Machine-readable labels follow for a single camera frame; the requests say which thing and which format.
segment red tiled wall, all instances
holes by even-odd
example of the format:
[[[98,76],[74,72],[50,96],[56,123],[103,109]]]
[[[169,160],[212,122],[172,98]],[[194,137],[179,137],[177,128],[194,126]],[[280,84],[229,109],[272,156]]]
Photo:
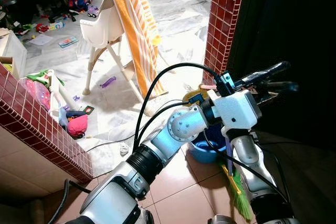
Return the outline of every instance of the red tiled wall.
[[[80,182],[92,179],[89,155],[1,64],[0,125]]]
[[[204,65],[217,73],[226,69],[241,0],[211,0]],[[203,73],[203,83],[212,84],[213,77]]]

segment high chair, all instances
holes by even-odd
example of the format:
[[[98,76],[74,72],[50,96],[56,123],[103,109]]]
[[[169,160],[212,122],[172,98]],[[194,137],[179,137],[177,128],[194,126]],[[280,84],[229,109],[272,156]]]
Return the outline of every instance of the high chair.
[[[90,94],[90,80],[93,67],[97,62],[100,55],[107,49],[111,54],[115,62],[117,63],[120,71],[125,77],[126,81],[132,88],[137,99],[143,103],[143,98],[140,91],[135,86],[132,78],[135,74],[135,68],[133,61],[130,61],[127,65],[123,66],[121,63],[120,45],[121,36],[124,33],[117,9],[113,0],[103,0],[98,19],[96,21],[80,20],[80,28],[84,40],[91,44],[90,59],[88,63],[88,75],[86,80],[86,86],[83,90],[83,95]],[[113,44],[119,43],[118,54],[111,47]],[[159,52],[159,56],[169,66],[162,54]],[[147,116],[152,116],[153,113],[150,109],[145,110]]]

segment blue bucket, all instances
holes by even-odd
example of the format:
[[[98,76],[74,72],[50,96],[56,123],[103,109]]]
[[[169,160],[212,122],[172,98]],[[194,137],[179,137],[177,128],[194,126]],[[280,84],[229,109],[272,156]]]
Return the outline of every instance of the blue bucket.
[[[222,152],[226,149],[226,146],[221,128],[220,124],[210,126],[205,133],[209,141]],[[203,133],[200,133],[194,141],[188,143],[188,151],[200,163],[213,163],[217,158],[217,153],[208,146]]]

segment towel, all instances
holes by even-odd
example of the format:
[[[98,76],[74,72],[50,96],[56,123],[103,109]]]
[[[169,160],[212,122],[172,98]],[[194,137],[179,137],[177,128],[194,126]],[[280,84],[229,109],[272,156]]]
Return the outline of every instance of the towel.
[[[143,97],[158,75],[157,46],[161,41],[156,22],[147,0],[113,0],[118,11],[132,53],[138,85]],[[160,81],[151,97],[164,94]]]

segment beige wall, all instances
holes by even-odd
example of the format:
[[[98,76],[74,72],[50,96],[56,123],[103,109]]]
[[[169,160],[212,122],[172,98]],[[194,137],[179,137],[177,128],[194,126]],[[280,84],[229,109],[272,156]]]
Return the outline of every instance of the beige wall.
[[[48,195],[66,178],[76,181],[0,126],[0,202]]]

